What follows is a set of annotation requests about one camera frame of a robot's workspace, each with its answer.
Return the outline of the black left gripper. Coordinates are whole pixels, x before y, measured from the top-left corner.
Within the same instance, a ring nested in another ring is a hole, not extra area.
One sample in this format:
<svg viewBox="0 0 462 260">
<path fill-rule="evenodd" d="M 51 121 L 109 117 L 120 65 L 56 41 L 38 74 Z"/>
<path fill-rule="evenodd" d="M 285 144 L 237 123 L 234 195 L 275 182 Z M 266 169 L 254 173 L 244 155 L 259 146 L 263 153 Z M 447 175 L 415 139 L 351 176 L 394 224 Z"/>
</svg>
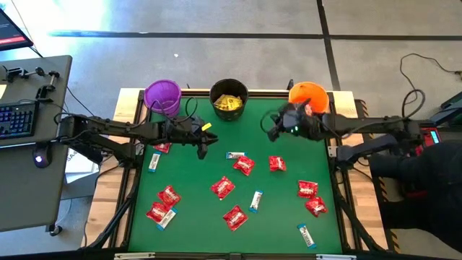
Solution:
<svg viewBox="0 0 462 260">
<path fill-rule="evenodd" d="M 199 144 L 197 155 L 198 159 L 203 160 L 208 151 L 206 144 L 218 141 L 216 134 L 203 132 L 204 125 L 204 120 L 198 116 L 168 120 L 165 122 L 165 138 L 170 143 Z"/>
</svg>

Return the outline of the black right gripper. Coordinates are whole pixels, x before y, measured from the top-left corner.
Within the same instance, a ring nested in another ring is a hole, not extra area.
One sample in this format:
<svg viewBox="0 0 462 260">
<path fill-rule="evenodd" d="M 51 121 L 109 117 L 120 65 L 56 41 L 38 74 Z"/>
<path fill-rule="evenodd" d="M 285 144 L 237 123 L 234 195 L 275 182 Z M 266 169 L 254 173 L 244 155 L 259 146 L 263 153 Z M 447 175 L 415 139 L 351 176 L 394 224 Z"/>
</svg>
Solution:
<svg viewBox="0 0 462 260">
<path fill-rule="evenodd" d="M 275 142 L 280 131 L 319 141 L 325 138 L 319 117 L 315 115 L 309 103 L 286 103 L 279 110 L 279 123 L 269 130 L 268 138 Z"/>
</svg>

